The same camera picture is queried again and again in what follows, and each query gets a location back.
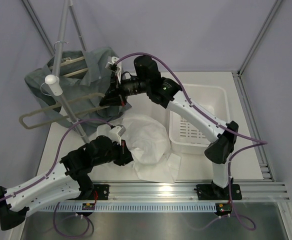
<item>gray wall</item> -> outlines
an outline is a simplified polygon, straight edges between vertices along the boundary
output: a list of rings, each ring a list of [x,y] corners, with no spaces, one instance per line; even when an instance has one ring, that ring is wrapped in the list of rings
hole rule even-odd
[[[52,42],[62,0],[31,0]],[[238,70],[274,0],[74,0],[89,50],[154,54],[175,71]],[[68,15],[65,49],[80,49]],[[124,62],[131,70],[133,60]]]
[[[0,0],[0,186],[14,187],[36,174],[48,128],[26,130],[18,118],[39,107],[24,76],[48,57],[20,1]],[[0,229],[0,240],[8,233]]]
[[[275,177],[292,201],[292,0],[284,2],[243,80]]]

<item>white end cap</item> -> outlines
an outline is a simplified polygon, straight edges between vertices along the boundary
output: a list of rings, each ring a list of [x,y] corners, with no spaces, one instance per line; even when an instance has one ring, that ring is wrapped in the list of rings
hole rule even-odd
[[[55,96],[60,96],[63,94],[63,90],[60,86],[60,79],[55,75],[47,75],[45,77],[45,83],[49,86],[50,90]]]

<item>white table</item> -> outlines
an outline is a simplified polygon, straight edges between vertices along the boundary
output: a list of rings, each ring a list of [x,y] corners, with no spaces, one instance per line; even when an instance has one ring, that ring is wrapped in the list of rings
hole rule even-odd
[[[162,75],[173,79],[169,73],[163,73]],[[230,119],[238,123],[241,134],[250,135],[233,76],[230,72],[177,72],[176,75],[183,83],[218,86],[225,89],[228,98]],[[132,105],[132,108],[127,112],[148,115],[162,123],[168,129],[169,111],[160,105],[152,103],[145,94],[130,96],[128,102]],[[51,125],[38,174],[47,171],[51,167],[56,155],[57,146],[65,131],[66,128],[57,123]],[[93,134],[89,139],[92,140],[95,137],[95,134]],[[238,137],[235,151],[251,143],[249,140]],[[80,137],[74,131],[70,132],[62,144],[59,159],[81,145],[83,145],[83,141]],[[204,155],[177,154],[181,156],[178,181],[203,181],[213,178],[212,163]],[[248,149],[234,159],[231,165],[231,174],[236,180],[263,179],[254,149]],[[89,176],[93,181],[139,180],[134,169],[131,167],[119,167],[113,163],[94,167]]]

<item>gray cloth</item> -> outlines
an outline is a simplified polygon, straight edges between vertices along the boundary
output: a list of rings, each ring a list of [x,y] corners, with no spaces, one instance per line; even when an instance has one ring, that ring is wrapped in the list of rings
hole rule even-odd
[[[116,53],[110,47],[102,47],[96,50],[86,51],[64,51],[62,53],[62,63],[66,60],[76,59],[84,56],[84,60],[77,61],[60,68],[59,84],[63,90],[66,99],[72,100],[92,93],[105,93],[110,86],[111,71],[106,69],[108,57],[117,57]],[[29,87],[31,93],[42,108],[54,105],[59,99],[54,96],[47,86],[43,84],[45,77],[52,74],[49,67],[53,66],[54,58],[49,60],[43,68],[32,71],[25,76],[25,82]],[[71,77],[64,77],[63,75],[73,73],[75,71],[88,68],[88,71],[80,73]],[[71,105],[74,112],[81,112],[99,106],[101,98],[95,97],[91,99],[81,100]],[[103,119],[111,121],[119,118],[123,112],[131,108],[129,104],[124,107],[110,106],[108,108],[82,115],[81,120],[84,119]],[[59,113],[61,108],[47,111],[46,114],[50,119],[62,117]],[[72,124],[68,120],[58,122],[60,125],[69,128]],[[98,121],[90,121],[83,123],[82,127],[87,135],[94,133],[101,123]]]

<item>perforated basket bottom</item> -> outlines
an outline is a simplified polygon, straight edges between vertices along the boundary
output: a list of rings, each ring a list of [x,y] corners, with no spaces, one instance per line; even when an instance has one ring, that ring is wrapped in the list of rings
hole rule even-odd
[[[179,142],[188,144],[204,144],[209,145],[210,142],[196,127],[190,124],[185,118],[174,115],[174,118],[179,117]]]

